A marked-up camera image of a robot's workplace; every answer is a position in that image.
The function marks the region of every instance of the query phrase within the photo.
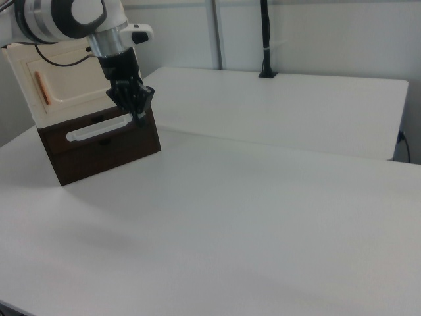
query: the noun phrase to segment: black cable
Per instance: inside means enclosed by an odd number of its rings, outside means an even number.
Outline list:
[[[13,4],[14,4],[14,0],[12,0],[11,2],[7,3],[4,7],[2,7],[1,10],[0,10],[0,12],[3,12],[4,10],[6,10],[7,8],[9,8]]]
[[[57,64],[57,63],[54,63],[53,61],[50,61],[46,56],[44,56],[44,54],[39,50],[39,47],[38,47],[38,45],[34,45],[35,46],[35,49],[37,50],[37,52],[38,52],[38,54],[39,54],[39,56],[41,56],[41,58],[44,60],[44,61],[46,61],[47,63],[49,63],[50,65],[53,65],[53,66],[57,66],[57,67],[72,67],[72,66],[76,66],[76,65],[78,65],[78,64],[80,64],[80,63],[82,63],[82,62],[84,62],[85,60],[87,60],[88,58],[90,58],[91,56],[86,56],[86,57],[84,57],[84,58],[82,58],[82,59],[80,59],[79,61],[76,61],[76,62],[74,62],[74,63],[71,63],[71,64]]]
[[[410,152],[409,152],[409,144],[408,140],[405,136],[405,134],[402,135],[402,140],[405,142],[405,145],[407,146],[407,153],[408,153],[408,163],[410,163]]]

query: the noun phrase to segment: power cord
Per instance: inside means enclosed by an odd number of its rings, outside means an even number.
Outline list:
[[[408,163],[410,163],[410,151],[409,151],[409,144],[407,137],[405,136],[405,132],[403,130],[400,130],[397,135],[397,143],[399,144],[401,141],[405,142],[405,145],[407,147],[407,153],[408,153]]]
[[[50,61],[40,50],[39,50],[39,47],[38,47],[38,45],[34,45],[35,46],[35,49],[37,50],[37,53],[38,53],[38,55],[44,60],[44,61],[46,61],[47,63],[49,63],[50,65],[53,65],[53,66],[57,66],[57,67],[72,67],[72,66],[76,66],[76,65],[78,65],[78,64],[80,64],[80,63],[82,63],[82,62],[84,62],[85,60],[87,60],[87,59],[89,59],[89,58],[91,58],[91,57],[93,57],[93,56],[86,56],[86,57],[84,57],[84,58],[82,58],[82,59],[80,59],[79,61],[76,61],[76,62],[74,62],[74,63],[71,63],[71,64],[57,64],[57,63],[54,63],[53,61]]]
[[[8,2],[8,3],[6,3],[5,5],[3,5],[3,6],[0,6],[0,12],[3,12],[4,10],[6,10],[7,8],[9,8],[11,5],[13,5],[14,4],[14,0],[12,0],[12,1],[10,1],[10,2]]]

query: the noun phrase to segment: black pole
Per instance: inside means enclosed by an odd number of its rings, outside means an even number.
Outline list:
[[[273,78],[277,74],[270,66],[270,20],[268,12],[268,0],[260,0],[262,7],[262,31],[263,31],[263,68],[260,78]]]

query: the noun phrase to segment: white desk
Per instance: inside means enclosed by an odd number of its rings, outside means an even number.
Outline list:
[[[180,68],[145,83],[161,128],[379,160],[393,157],[408,89],[402,80]]]
[[[417,315],[421,168],[160,131],[59,187],[0,149],[0,300],[35,316]]]

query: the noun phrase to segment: drawer handle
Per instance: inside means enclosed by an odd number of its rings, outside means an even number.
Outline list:
[[[131,114],[122,115],[121,117],[114,117],[110,120],[105,120],[104,122],[69,132],[66,138],[69,142],[73,142],[75,140],[80,142],[82,140],[87,140],[89,138],[111,132],[112,130],[125,127],[132,120],[133,116]]]

